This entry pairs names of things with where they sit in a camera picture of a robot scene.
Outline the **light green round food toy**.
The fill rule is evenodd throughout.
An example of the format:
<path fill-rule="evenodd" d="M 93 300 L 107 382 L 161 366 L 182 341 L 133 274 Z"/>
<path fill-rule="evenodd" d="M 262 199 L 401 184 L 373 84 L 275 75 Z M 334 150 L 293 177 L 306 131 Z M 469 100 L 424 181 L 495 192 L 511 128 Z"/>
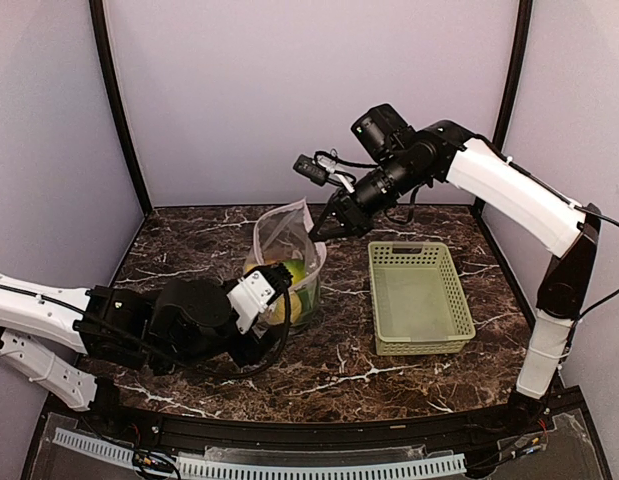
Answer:
<path fill-rule="evenodd" d="M 305 262 L 301 259 L 284 260 L 283 265 L 292 276 L 293 287 L 299 287 L 308 276 Z"/>

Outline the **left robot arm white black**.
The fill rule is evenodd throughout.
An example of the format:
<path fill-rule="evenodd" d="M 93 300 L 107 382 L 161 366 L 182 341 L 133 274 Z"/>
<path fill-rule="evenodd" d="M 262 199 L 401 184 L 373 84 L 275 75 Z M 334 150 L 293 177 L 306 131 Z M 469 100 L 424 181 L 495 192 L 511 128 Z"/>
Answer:
<path fill-rule="evenodd" d="M 291 317 L 258 336 L 253 326 L 278 299 L 291 307 L 292 275 L 282 263 L 257 265 L 218 283 L 173 279 L 144 294 L 96 286 L 60 288 L 0 273 L 0 358 L 109 436 L 130 427 L 113 381 L 81 371 L 41 344 L 46 338 L 95 359 L 156 375 L 196 369 L 244 379 L 280 357 Z"/>

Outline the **clear dotted zip top bag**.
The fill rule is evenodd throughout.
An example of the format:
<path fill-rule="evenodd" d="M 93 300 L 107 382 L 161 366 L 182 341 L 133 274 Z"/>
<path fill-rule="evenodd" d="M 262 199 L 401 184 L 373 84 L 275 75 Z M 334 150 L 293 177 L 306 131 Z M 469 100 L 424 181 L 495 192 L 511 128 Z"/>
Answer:
<path fill-rule="evenodd" d="M 255 222 L 243 267 L 247 272 L 259 265 L 282 264 L 291 274 L 291 334 L 308 327 L 319 307 L 320 272 L 327 260 L 327 247 L 309 238 L 313 227 L 305 199 L 267 211 Z"/>

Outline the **yellow lemon toy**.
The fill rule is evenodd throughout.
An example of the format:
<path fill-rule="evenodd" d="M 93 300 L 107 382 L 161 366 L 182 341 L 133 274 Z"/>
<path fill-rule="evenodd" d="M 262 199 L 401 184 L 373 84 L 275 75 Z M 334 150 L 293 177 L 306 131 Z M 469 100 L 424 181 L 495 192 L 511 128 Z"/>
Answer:
<path fill-rule="evenodd" d="M 308 323 L 315 307 L 313 297 L 307 290 L 293 291 L 289 294 L 289 297 L 291 325 L 299 327 Z M 280 325 L 284 322 L 285 315 L 284 298 L 280 297 L 270 307 L 266 322 L 269 325 Z"/>

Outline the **pale green plastic basket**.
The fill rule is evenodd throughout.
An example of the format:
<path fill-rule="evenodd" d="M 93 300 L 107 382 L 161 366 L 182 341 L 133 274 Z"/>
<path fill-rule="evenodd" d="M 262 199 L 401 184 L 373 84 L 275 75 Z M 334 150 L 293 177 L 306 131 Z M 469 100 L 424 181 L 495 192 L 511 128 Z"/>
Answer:
<path fill-rule="evenodd" d="M 455 354 L 476 330 L 448 247 L 440 242 L 368 244 L 379 356 Z"/>

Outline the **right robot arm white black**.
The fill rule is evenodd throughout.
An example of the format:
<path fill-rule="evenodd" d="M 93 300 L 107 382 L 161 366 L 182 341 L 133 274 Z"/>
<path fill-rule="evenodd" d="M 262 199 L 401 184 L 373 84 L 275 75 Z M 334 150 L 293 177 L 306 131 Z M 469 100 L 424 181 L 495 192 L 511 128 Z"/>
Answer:
<path fill-rule="evenodd" d="M 567 357 L 597 254 L 601 221 L 508 159 L 486 137 L 449 120 L 415 130 L 388 103 L 369 109 L 351 131 L 376 166 L 329 198 L 312 241 L 362 237 L 374 216 L 409 191 L 448 182 L 492 205 L 535 236 L 551 260 L 536 296 L 536 315 L 521 372 L 499 424 L 519 434 L 545 410 Z"/>

